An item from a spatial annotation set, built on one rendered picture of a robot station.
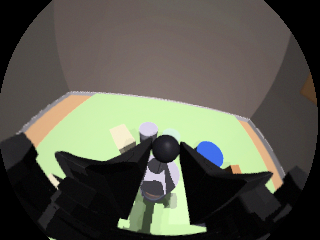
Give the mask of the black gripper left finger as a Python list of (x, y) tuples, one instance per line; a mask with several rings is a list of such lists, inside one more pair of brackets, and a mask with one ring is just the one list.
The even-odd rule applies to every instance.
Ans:
[(121, 215), (120, 219), (128, 220), (151, 156), (152, 144), (153, 139), (148, 137), (135, 148), (105, 161), (84, 159), (68, 151), (57, 151), (53, 156), (64, 176), (72, 177), (92, 191), (103, 193)]

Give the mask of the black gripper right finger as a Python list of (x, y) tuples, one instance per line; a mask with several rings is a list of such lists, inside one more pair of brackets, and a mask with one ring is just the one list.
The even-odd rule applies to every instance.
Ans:
[(180, 141), (179, 161), (191, 221), (189, 225), (204, 223), (205, 217), (215, 215), (237, 195), (267, 185), (273, 176), (271, 171), (227, 172), (195, 151), (191, 145), (185, 144), (185, 141)]

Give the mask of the blue cylinder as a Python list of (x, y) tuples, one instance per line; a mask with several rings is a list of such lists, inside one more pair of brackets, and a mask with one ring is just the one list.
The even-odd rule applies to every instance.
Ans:
[(201, 155), (207, 157), (209, 161), (212, 161), (213, 164), (219, 165), (219, 167), (224, 163), (223, 153), (221, 153), (217, 145), (213, 144), (213, 141), (212, 143), (209, 143), (209, 141), (201, 141), (201, 143), (195, 148), (195, 151), (201, 153)]

